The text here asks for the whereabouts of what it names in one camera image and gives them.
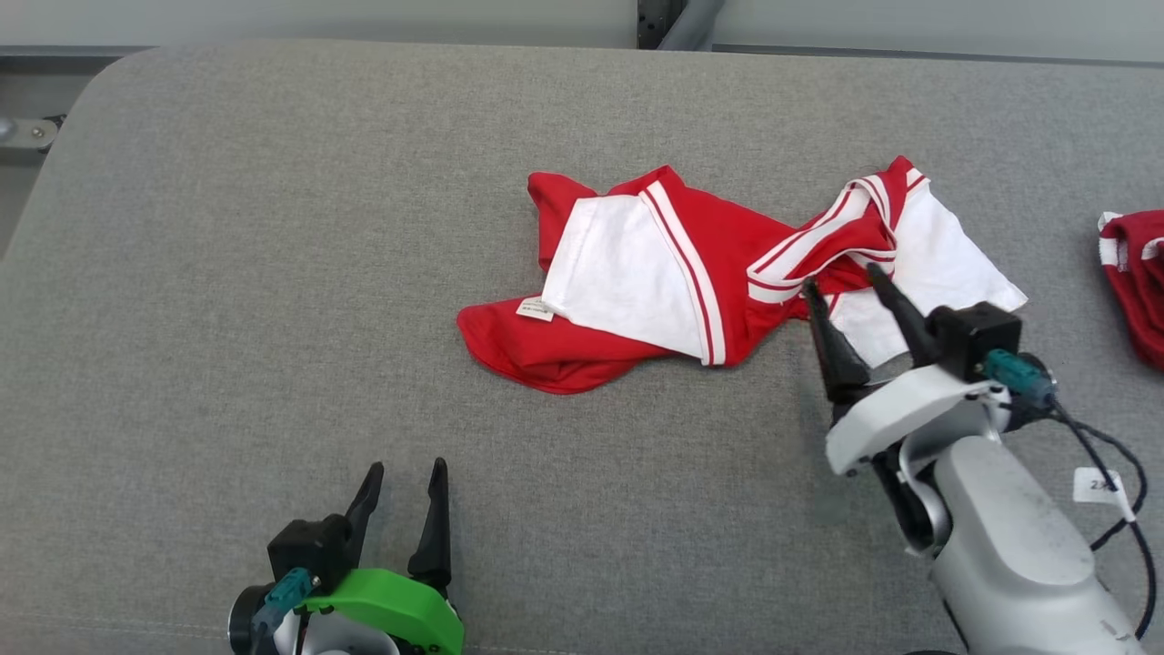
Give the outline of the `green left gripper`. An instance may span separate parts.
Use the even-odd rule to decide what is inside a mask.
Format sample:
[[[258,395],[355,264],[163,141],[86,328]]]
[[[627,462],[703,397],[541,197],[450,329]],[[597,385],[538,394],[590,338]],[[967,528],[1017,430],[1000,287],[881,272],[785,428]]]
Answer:
[[[384,464],[376,461],[346,510],[349,531],[345,556],[352,568],[360,567],[367,522],[377,510],[383,477]],[[452,583],[452,524],[443,458],[434,460],[427,494],[430,506],[421,537],[407,563],[412,579],[389,569],[353,569],[329,595],[308,596],[305,610],[345,617],[432,654],[461,654],[464,626],[445,600]]]

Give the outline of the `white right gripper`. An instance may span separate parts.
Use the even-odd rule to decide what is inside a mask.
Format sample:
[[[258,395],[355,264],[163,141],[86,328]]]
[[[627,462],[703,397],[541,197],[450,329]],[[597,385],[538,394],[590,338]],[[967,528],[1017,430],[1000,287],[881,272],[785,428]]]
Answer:
[[[818,282],[808,277],[802,296],[818,353],[819,378],[828,403],[851,406],[826,433],[826,458],[833,474],[870,467],[897,515],[911,554],[936,554],[952,531],[947,503],[927,467],[964,437],[998,442],[1010,421],[1012,394],[998,380],[966,382],[932,365],[941,351],[927,328],[927,316],[878,264],[866,266],[878,302],[897,323],[914,366],[864,396],[870,368],[830,320]]]

